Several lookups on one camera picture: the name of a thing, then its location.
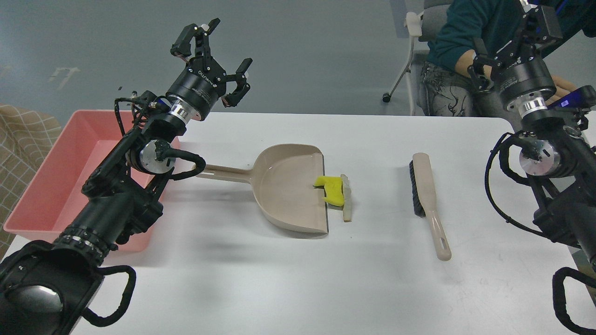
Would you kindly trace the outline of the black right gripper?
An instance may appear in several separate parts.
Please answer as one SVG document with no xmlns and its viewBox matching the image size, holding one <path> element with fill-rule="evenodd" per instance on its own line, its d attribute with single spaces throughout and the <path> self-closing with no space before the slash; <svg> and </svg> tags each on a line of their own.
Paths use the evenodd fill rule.
<svg viewBox="0 0 596 335">
<path fill-rule="evenodd" d="M 557 91 L 540 57 L 545 57 L 549 47 L 563 40 L 563 32 L 553 7 L 521 0 L 520 8 L 520 44 L 534 58 L 499 68 L 498 57 L 490 57 L 483 39 L 474 37 L 473 63 L 467 70 L 478 92 L 487 93 L 494 85 L 505 111 L 538 112 L 547 109 L 547 100 Z M 485 67 L 490 67 L 492 77 Z"/>
</svg>

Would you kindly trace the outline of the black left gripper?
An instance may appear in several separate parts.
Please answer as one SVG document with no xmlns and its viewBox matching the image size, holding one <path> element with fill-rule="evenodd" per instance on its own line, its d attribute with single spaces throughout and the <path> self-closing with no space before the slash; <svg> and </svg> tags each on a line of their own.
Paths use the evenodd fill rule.
<svg viewBox="0 0 596 335">
<path fill-rule="evenodd" d="M 192 66 L 185 68 L 166 92 L 166 98 L 172 102 L 170 114 L 185 122 L 206 119 L 217 100 L 225 93 L 225 82 L 235 82 L 236 89 L 222 96 L 224 107 L 236 107 L 251 89 L 246 72 L 253 59 L 244 59 L 234 74 L 226 74 L 220 66 L 211 66 L 213 57 L 209 37 L 219 23 L 221 19 L 215 18 L 200 26 L 185 26 L 170 48 L 170 54 L 185 63 L 190 64 L 193 55 L 202 64 L 202 69 Z"/>
</svg>

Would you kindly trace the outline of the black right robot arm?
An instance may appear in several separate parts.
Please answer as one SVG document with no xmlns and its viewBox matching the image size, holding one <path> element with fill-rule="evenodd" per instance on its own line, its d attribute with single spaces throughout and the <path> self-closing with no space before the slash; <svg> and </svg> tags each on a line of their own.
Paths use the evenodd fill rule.
<svg viewBox="0 0 596 335">
<path fill-rule="evenodd" d="M 547 104 L 556 91 L 541 51 L 560 40 L 555 9 L 527 0 L 517 3 L 521 19 L 513 40 L 490 55 L 474 38 L 475 57 L 468 72 L 479 91 L 495 90 L 503 107 L 518 114 L 523 129 L 506 133 L 490 152 L 484 174 L 486 195 L 508 223 L 570 247 L 581 249 L 595 266 L 595 148 L 583 138 L 595 90 L 584 86 L 558 103 Z M 495 158 L 502 172 L 532 189 L 538 209 L 532 230 L 496 205 L 489 173 Z"/>
</svg>

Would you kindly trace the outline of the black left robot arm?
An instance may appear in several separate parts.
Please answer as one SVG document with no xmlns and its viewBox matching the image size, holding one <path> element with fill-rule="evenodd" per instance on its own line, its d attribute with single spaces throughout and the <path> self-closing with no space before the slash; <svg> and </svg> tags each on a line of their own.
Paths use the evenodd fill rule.
<svg viewBox="0 0 596 335">
<path fill-rule="evenodd" d="M 228 74 L 211 55 L 210 36 L 219 23 L 183 28 L 170 53 L 185 68 L 166 94 L 115 99 L 122 139 L 83 184 L 88 202 L 73 222 L 53 242 L 28 242 L 2 261 L 3 335 L 68 335 L 81 319 L 108 327 L 124 316 L 136 271 L 103 267 L 104 259 L 162 216 L 159 199 L 169 181 L 205 170 L 200 155 L 172 146 L 190 120 L 206 119 L 218 100 L 236 106 L 251 88 L 251 58 Z"/>
</svg>

